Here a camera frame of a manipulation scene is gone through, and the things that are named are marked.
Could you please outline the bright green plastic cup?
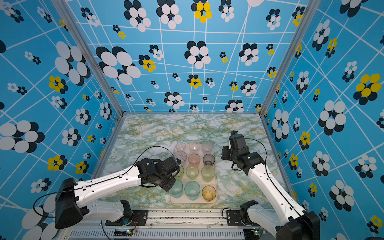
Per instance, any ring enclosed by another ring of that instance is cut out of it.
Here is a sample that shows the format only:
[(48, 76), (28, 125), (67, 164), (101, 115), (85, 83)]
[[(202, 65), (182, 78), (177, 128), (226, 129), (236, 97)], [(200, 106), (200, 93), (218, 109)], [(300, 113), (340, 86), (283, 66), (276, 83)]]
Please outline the bright green plastic cup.
[(183, 166), (180, 166), (180, 171), (179, 171), (179, 173), (175, 176), (175, 178), (181, 180), (181, 179), (183, 178), (184, 172), (185, 172), (184, 167), (183, 167)]

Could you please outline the dark grey plastic cup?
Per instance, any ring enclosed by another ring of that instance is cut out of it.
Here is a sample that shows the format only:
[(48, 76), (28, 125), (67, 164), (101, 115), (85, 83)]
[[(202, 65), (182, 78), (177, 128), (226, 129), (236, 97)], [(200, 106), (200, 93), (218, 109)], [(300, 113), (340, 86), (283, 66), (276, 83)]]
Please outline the dark grey plastic cup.
[(205, 154), (203, 156), (203, 163), (205, 166), (212, 166), (216, 161), (216, 158), (212, 154)]

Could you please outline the teal textured cup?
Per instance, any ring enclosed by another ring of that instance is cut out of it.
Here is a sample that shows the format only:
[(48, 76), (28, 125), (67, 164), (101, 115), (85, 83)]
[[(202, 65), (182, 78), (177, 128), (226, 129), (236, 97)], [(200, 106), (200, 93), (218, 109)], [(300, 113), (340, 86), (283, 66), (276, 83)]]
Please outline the teal textured cup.
[(183, 188), (184, 188), (183, 182), (181, 180), (179, 180), (179, 179), (176, 179), (174, 185), (169, 190), (169, 194), (173, 198), (178, 199), (178, 198), (180, 198), (183, 195), (183, 192), (184, 192)]
[(185, 185), (185, 194), (188, 199), (191, 201), (195, 201), (198, 199), (201, 193), (201, 186), (196, 181), (189, 181)]

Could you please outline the large clear plastic cup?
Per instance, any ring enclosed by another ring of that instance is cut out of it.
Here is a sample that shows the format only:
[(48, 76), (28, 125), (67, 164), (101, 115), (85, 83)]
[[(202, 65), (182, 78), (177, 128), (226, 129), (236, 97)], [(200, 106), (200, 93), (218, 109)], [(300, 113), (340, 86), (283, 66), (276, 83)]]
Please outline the large clear plastic cup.
[(174, 153), (174, 156), (181, 161), (181, 164), (187, 161), (188, 157), (184, 151), (177, 151)]

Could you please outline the light green textured cup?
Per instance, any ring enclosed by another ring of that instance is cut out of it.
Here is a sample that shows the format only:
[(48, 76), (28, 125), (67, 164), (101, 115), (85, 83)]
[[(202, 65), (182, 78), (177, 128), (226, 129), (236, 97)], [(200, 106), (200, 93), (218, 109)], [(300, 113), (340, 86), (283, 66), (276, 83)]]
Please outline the light green textured cup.
[(204, 166), (201, 170), (201, 175), (203, 181), (209, 183), (216, 175), (215, 168), (213, 166)]

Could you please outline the pale green plastic cup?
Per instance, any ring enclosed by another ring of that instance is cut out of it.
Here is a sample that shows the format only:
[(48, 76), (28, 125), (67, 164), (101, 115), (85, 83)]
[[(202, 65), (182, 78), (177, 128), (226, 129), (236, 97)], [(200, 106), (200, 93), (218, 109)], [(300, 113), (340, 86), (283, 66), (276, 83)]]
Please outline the pale green plastic cup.
[(199, 176), (199, 168), (195, 165), (188, 166), (186, 175), (190, 180), (195, 180)]

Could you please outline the pink textured plastic cup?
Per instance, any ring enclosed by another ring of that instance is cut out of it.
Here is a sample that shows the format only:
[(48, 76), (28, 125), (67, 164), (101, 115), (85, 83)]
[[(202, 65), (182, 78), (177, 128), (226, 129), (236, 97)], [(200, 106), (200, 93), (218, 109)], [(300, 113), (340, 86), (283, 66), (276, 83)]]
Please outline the pink textured plastic cup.
[(198, 167), (201, 162), (201, 157), (198, 154), (190, 154), (188, 157), (188, 162), (190, 165)]

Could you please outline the small clear faceted glass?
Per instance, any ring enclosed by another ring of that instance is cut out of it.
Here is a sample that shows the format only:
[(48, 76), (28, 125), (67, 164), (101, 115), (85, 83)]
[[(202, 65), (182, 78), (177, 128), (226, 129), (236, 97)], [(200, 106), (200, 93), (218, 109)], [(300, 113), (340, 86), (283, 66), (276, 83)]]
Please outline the small clear faceted glass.
[(189, 143), (189, 149), (192, 152), (197, 152), (201, 148), (201, 144), (197, 142)]

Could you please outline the amber yellow plastic cup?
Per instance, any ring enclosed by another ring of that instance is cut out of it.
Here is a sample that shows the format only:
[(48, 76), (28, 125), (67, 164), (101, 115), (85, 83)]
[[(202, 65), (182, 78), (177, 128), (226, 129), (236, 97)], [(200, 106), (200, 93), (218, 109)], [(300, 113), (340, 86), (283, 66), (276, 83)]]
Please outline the amber yellow plastic cup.
[(217, 197), (217, 190), (213, 186), (205, 186), (202, 189), (202, 196), (205, 201), (212, 202)]

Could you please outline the clear textured plastic cup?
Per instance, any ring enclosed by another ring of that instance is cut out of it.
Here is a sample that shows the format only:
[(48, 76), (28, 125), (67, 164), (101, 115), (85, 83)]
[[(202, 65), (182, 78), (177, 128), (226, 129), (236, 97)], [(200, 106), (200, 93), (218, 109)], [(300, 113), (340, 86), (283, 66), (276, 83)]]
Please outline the clear textured plastic cup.
[(201, 148), (202, 148), (203, 155), (212, 154), (214, 152), (214, 146), (210, 142), (202, 143)]

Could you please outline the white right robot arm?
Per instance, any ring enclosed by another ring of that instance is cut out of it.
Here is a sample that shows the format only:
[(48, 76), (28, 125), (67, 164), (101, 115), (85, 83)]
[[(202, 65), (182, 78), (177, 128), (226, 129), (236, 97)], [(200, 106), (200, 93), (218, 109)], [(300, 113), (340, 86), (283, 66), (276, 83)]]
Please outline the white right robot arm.
[(257, 152), (250, 152), (246, 138), (231, 131), (229, 146), (222, 148), (222, 160), (231, 161), (232, 169), (243, 171), (264, 193), (274, 209), (265, 210), (257, 201), (240, 206), (240, 219), (246, 226), (256, 224), (277, 240), (318, 240), (321, 221), (316, 213), (299, 205), (280, 185)]

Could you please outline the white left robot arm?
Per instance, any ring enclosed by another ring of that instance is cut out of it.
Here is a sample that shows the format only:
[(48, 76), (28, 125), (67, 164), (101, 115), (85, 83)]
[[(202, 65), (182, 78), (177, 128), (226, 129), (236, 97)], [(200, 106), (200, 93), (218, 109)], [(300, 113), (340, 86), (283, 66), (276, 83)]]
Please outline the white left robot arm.
[(176, 182), (180, 167), (178, 158), (145, 158), (104, 177), (79, 182), (73, 178), (64, 180), (56, 195), (55, 227), (66, 229), (83, 220), (100, 220), (115, 226), (135, 223), (127, 200), (105, 202), (101, 198), (132, 187), (160, 187), (168, 192)]

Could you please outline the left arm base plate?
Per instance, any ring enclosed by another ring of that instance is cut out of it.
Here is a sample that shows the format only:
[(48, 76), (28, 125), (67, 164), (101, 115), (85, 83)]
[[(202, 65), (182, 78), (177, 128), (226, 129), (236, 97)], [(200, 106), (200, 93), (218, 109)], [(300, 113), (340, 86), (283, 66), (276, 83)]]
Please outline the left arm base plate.
[(130, 214), (123, 215), (115, 222), (106, 221), (106, 226), (145, 226), (148, 218), (148, 210), (133, 210)]

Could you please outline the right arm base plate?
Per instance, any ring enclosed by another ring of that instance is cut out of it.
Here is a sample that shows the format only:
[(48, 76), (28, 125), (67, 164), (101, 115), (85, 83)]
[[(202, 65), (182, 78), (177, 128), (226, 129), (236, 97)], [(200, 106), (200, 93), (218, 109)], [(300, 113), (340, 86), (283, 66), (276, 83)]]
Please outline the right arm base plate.
[(259, 227), (256, 223), (247, 224), (241, 218), (240, 210), (225, 210), (223, 214), (229, 227)]

